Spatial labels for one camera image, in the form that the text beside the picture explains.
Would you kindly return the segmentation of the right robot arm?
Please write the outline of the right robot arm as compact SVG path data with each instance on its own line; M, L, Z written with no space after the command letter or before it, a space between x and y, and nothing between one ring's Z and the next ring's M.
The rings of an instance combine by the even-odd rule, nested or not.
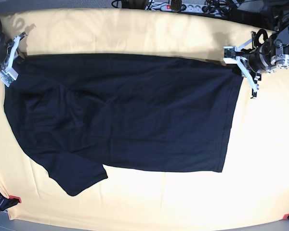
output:
M0 79L7 87L18 78L18 73L13 68L13 64L24 60L24 56L18 47L25 36L26 33L23 32L13 39L6 40L0 20Z

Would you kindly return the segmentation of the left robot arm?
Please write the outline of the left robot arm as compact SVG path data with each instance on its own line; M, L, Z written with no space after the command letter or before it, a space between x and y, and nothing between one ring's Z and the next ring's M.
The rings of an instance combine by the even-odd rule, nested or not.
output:
M289 22L278 26L271 35L265 29L251 33L251 39L232 52L242 76L251 88L251 97L257 97L258 81L263 74L289 69Z

